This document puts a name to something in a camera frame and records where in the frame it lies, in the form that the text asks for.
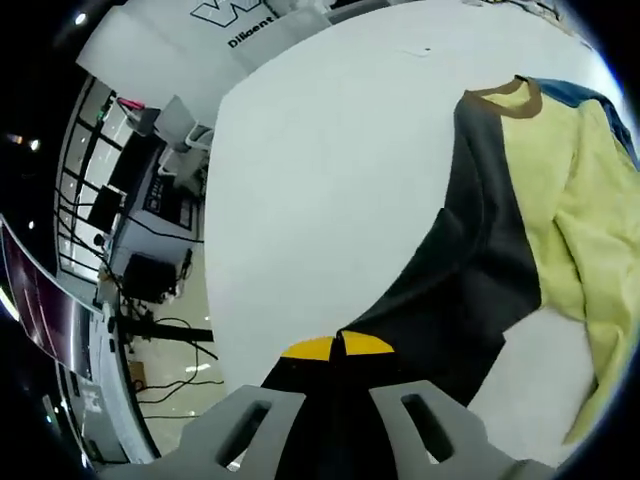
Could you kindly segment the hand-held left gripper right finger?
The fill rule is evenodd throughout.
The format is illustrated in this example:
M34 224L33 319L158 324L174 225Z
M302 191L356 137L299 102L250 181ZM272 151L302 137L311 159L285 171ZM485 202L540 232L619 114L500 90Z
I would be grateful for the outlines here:
M385 341L340 333L347 365L357 371L384 426L399 479L486 479L488 438L480 419Z

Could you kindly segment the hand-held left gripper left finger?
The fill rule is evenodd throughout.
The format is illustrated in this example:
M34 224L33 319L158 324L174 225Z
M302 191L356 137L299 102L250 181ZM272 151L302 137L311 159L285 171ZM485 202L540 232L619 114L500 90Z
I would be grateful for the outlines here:
M288 347L260 386L242 386L186 427L181 479L276 479L330 373L332 336Z

